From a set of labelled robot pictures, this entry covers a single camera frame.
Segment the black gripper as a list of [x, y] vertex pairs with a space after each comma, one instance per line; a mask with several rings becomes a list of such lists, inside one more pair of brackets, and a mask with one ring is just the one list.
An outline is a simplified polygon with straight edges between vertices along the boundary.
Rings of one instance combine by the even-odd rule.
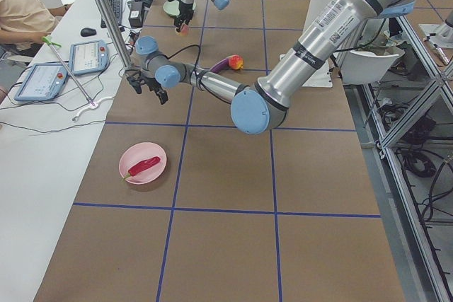
[[127, 70], [125, 72], [127, 82], [131, 85], [137, 94], [142, 94], [142, 87], [147, 86], [151, 92], [158, 97], [161, 105], [168, 101], [167, 92], [159, 86], [156, 80], [148, 77], [148, 74], [140, 70]]
[[168, 0], [173, 3], [171, 16], [176, 28], [186, 29], [189, 27], [194, 14], [195, 0]]

